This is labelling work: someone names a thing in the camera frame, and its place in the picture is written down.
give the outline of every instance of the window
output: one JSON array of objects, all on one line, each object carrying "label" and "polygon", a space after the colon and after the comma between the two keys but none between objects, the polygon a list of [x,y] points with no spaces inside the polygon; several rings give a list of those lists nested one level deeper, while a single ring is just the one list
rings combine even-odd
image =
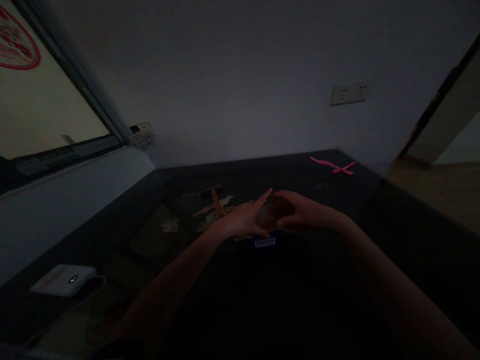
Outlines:
[{"label": "window", "polygon": [[125,142],[47,24],[0,0],[0,194]]}]

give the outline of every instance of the red circular sign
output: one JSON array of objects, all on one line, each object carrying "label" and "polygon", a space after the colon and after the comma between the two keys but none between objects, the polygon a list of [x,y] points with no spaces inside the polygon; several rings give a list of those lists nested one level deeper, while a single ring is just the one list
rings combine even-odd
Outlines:
[{"label": "red circular sign", "polygon": [[0,5],[0,67],[29,70],[40,64],[40,51],[22,25]]}]

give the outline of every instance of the white device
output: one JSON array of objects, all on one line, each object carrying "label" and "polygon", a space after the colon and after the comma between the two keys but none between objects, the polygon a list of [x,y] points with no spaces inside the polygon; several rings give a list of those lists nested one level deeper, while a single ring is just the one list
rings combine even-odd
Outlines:
[{"label": "white device", "polygon": [[95,276],[97,276],[97,270],[94,267],[60,264],[38,280],[30,291],[70,298]]}]

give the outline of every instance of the window frame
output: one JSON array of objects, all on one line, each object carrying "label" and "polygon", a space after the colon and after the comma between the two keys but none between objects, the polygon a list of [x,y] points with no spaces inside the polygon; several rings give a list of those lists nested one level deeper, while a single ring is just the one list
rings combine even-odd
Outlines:
[{"label": "window frame", "polygon": [[[75,86],[76,90],[88,103],[98,119],[107,128],[109,134],[31,155],[16,157],[11,160],[2,157],[1,160],[4,164],[8,162],[9,169],[5,168],[6,171],[4,173],[7,174],[6,181],[0,182],[0,196],[7,191],[22,187],[71,165],[119,149],[128,143],[128,135],[121,123],[117,120],[115,113],[109,107],[108,101],[103,97],[102,92],[99,91],[99,87],[89,79],[77,61],[78,57],[67,47],[61,35],[55,29],[55,26],[49,20],[48,14],[33,1],[10,1],[20,12],[32,31],[35,32],[35,35],[46,47],[50,55]],[[73,149],[77,152],[75,156],[67,156],[68,153],[73,152]],[[45,159],[48,158],[52,158],[52,162],[45,163]],[[35,162],[39,164],[42,162],[43,169],[31,173],[18,170],[18,168],[22,168],[22,164],[24,170],[25,166],[29,163],[35,167]]]}]

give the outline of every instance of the hand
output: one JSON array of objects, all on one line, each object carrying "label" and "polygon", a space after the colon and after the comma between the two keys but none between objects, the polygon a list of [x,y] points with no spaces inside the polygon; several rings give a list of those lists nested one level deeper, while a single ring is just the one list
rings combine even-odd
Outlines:
[{"label": "hand", "polygon": [[272,189],[268,189],[268,191],[260,196],[257,201],[238,205],[227,216],[215,221],[211,227],[220,232],[224,239],[232,236],[248,234],[268,238],[269,233],[258,227],[255,223],[255,219],[257,218],[260,208],[265,201],[267,201],[271,193]]},{"label": "hand", "polygon": [[339,230],[351,221],[344,213],[293,191],[278,191],[275,196],[287,200],[295,207],[295,214],[282,217],[276,222],[279,227],[305,225],[313,228]]}]

